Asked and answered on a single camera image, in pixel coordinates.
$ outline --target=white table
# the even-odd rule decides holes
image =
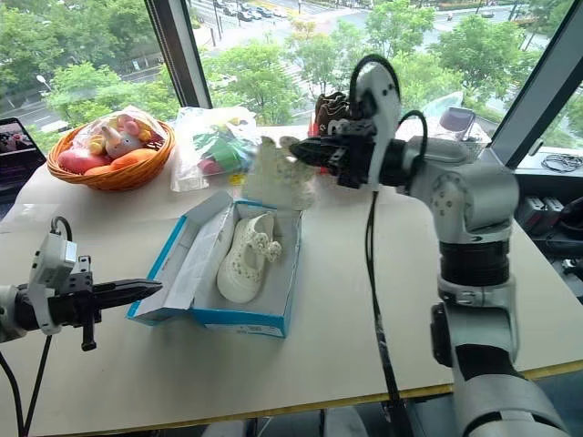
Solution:
[[[316,185],[319,201],[303,217],[286,340],[205,330],[187,319],[149,328],[126,320],[125,308],[104,311],[95,351],[80,350],[80,330],[55,336],[32,434],[160,428],[386,399],[363,254],[370,198],[325,178]],[[0,234],[1,282],[26,281],[55,213],[71,219],[78,253],[92,257],[95,281],[145,277],[176,217],[211,192],[171,193],[168,168],[125,193],[71,186],[40,168],[18,200],[37,205],[28,211],[38,215],[3,225],[12,231]],[[403,396],[449,391],[451,372],[431,353],[430,308],[438,302],[432,219],[420,202],[391,189],[379,200],[377,287],[398,386]],[[583,368],[583,309],[518,226],[511,259],[517,367],[531,377]],[[43,341],[32,332],[0,346],[25,405]],[[4,377],[0,399],[3,435],[15,435]]]

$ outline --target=shoe box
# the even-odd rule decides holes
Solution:
[[[257,217],[268,210],[275,215],[273,239],[281,243],[281,257],[265,263],[256,298],[244,304],[226,300],[219,293],[216,276],[229,251],[235,225],[240,219]],[[212,330],[286,337],[301,226],[300,211],[233,201],[225,191],[215,193],[179,218],[148,274],[148,279],[159,280],[164,287],[132,304],[128,317],[154,326],[187,313]]]

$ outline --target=yellow table edge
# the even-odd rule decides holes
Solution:
[[[581,370],[583,370],[583,360],[566,362],[563,364],[557,364],[555,366],[541,367],[540,369],[532,369],[530,371],[524,371],[522,373],[530,380],[539,380],[541,378],[546,378],[547,376],[561,375],[564,373],[571,373],[573,371]],[[443,384],[434,385],[431,387],[420,387],[418,389],[403,390],[399,391],[399,393],[403,398],[422,398],[425,396],[435,396],[438,394],[450,393],[453,391],[453,389],[454,389],[453,384]],[[366,396],[356,396],[352,398],[337,399],[334,401],[304,403],[301,405],[293,405],[291,407],[274,408],[271,410],[262,410],[258,412],[244,412],[241,414],[232,414],[230,416],[209,417],[208,419],[198,419],[196,421],[161,423],[159,425],[149,425],[137,428],[125,428],[120,430],[108,430],[105,432],[99,431],[99,432],[81,432],[77,434],[52,434],[46,437],[83,437],[83,436],[118,434],[122,432],[138,432],[148,430],[182,428],[194,425],[204,425],[214,422],[237,421],[262,416],[276,416],[279,414],[287,414],[291,412],[309,412],[313,410],[320,410],[326,408],[345,407],[349,405],[356,405],[359,403],[379,402],[388,400],[389,400],[388,393],[377,393],[369,394]]]

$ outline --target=wicker basket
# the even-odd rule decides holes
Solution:
[[[73,142],[73,138],[79,130],[83,128],[78,127],[72,130],[51,149],[48,155],[48,171],[51,172],[55,178],[64,180],[71,184],[85,184],[95,189],[104,189],[109,191],[123,191],[125,189],[133,189],[147,184],[151,179],[155,178],[164,168],[164,164],[170,156],[172,148],[174,148],[174,131],[166,123],[159,121],[162,128],[166,131],[166,141],[163,144],[149,143],[147,147],[158,150],[156,156],[146,161],[138,162],[133,166],[125,167],[120,170],[111,171],[103,175],[83,176],[69,173],[62,169],[56,159],[61,152],[69,149]]]

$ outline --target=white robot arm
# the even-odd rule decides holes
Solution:
[[[369,63],[374,66],[360,75]],[[393,69],[379,56],[367,56],[355,68],[350,105],[356,121],[334,136],[308,138],[291,152],[328,168],[340,185],[398,187],[432,211],[442,300],[432,308],[432,342],[435,359],[454,373],[461,435],[567,436],[546,395],[513,367],[518,332],[507,253],[518,202],[514,176],[473,160],[461,143],[427,138],[426,131],[408,142],[394,139],[400,91]]]

